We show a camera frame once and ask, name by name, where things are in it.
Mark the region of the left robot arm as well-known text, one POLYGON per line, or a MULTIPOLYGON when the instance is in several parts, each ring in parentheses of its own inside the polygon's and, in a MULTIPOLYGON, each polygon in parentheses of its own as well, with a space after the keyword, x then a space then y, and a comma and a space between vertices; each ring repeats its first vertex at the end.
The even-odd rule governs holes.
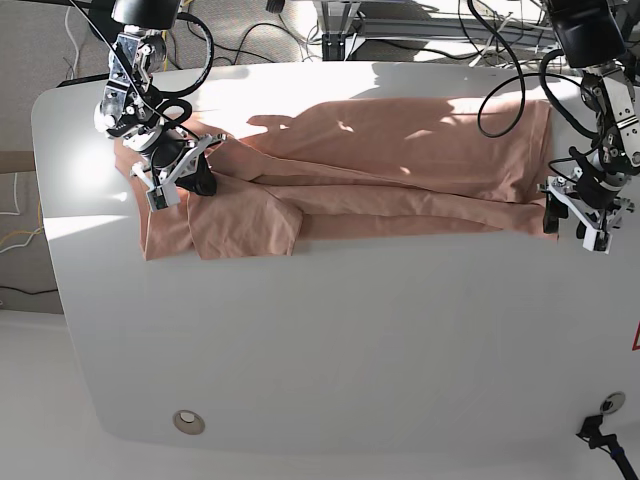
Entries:
POLYGON ((570 173, 544 159, 536 175, 544 197, 542 231, 555 235, 561 221, 575 216, 576 236, 584 249, 607 253, 612 232, 622 225, 634 202, 622 191, 639 174, 639 117, 635 111, 636 57, 626 40, 639 21, 639 4, 614 13, 606 1, 545 1, 542 4, 558 48, 541 59, 537 78, 546 99, 590 147, 568 150, 570 173), (552 93, 548 65, 558 57, 581 73, 577 86, 583 103, 594 113, 594 130, 583 126, 552 93))

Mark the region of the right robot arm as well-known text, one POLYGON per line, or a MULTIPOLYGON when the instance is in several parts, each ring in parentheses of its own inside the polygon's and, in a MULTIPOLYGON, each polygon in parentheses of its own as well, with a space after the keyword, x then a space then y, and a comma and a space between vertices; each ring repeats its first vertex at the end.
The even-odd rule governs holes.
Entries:
POLYGON ((217 182, 206 160, 206 150, 226 140, 223 134, 198 135, 186 125, 193 107, 186 97, 207 79, 214 61, 214 40, 199 18, 182 11, 180 1, 116 1, 111 18, 123 26, 108 42, 109 75, 94 114, 95 127, 107 137, 140 155, 130 175, 145 186, 153 211, 180 202, 179 191, 211 197, 217 182), (153 74, 167 60, 163 34, 177 20, 202 31, 206 62, 200 76, 175 91, 153 85, 153 74))

